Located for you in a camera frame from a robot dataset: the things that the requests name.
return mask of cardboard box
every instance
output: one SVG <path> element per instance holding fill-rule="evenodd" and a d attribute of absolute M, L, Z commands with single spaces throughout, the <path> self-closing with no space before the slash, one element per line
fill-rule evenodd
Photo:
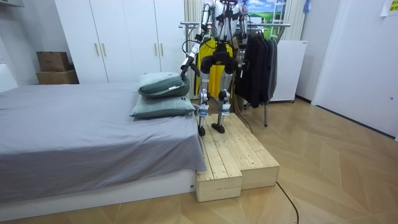
<path fill-rule="evenodd" d="M 40 85 L 79 84 L 76 70 L 36 73 Z"/>
<path fill-rule="evenodd" d="M 36 52 L 42 72 L 66 72 L 69 70 L 66 52 Z"/>

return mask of white wardrobe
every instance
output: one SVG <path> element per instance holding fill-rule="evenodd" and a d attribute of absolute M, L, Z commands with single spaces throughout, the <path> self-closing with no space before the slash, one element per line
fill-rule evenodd
<path fill-rule="evenodd" d="M 183 0 L 56 0 L 80 83 L 136 82 L 178 72 Z"/>

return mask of window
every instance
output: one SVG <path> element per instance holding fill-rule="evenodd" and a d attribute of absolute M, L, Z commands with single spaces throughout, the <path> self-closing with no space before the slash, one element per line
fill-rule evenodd
<path fill-rule="evenodd" d="M 284 21 L 286 0 L 249 0 L 250 20 L 256 24 L 281 24 Z M 267 38 L 277 37 L 279 30 L 277 27 L 267 27 L 264 36 Z"/>

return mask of robot leg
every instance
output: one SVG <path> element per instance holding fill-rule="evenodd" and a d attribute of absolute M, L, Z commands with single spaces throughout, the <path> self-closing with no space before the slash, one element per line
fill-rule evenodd
<path fill-rule="evenodd" d="M 200 72 L 200 92 L 199 92 L 199 125 L 198 125 L 198 133 L 200 136 L 204 136 L 206 134 L 203 124 L 205 122 L 205 117 L 208 115 L 209 105 L 207 105 L 207 101 L 210 99 L 210 94 L 207 92 L 207 86 L 209 83 L 209 73 Z"/>
<path fill-rule="evenodd" d="M 229 115 L 229 108 L 231 107 L 229 103 L 230 94 L 228 92 L 228 87 L 231 84 L 233 76 L 233 66 L 226 65 L 221 75 L 220 92 L 218 93 L 218 119 L 217 123 L 211 124 L 211 127 L 216 129 L 219 133 L 225 133 L 223 127 L 224 116 Z"/>

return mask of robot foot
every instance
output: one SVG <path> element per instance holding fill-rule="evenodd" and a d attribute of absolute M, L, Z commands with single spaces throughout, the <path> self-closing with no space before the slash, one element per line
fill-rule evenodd
<path fill-rule="evenodd" d="M 218 126 L 216 123 L 213 123 L 213 124 L 211 124 L 211 127 L 216 129 L 221 134 L 225 133 L 225 129 L 224 129 L 223 125 Z"/>
<path fill-rule="evenodd" d="M 198 126 L 198 133 L 200 137 L 204 136 L 206 134 L 205 128 Z"/>

